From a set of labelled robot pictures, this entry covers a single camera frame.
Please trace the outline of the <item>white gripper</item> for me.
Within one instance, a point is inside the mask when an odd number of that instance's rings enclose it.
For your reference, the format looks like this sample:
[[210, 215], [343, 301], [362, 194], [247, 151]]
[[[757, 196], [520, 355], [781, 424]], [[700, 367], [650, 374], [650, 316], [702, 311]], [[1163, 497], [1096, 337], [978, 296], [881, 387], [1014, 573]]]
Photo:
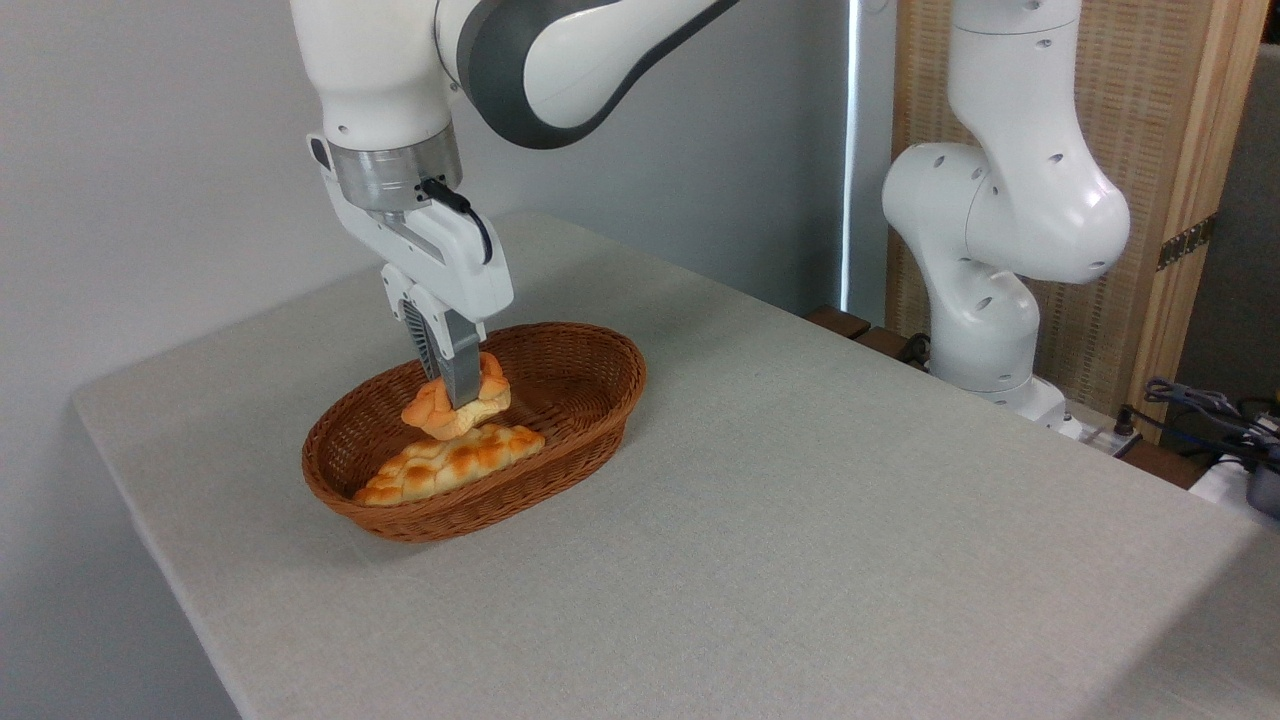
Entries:
[[497, 231], [439, 200], [410, 211], [367, 211], [343, 195], [338, 147], [308, 142], [340, 224], [385, 263], [381, 279], [394, 318], [404, 324], [426, 380], [443, 379], [451, 406], [479, 396], [481, 323], [506, 310], [515, 292]]

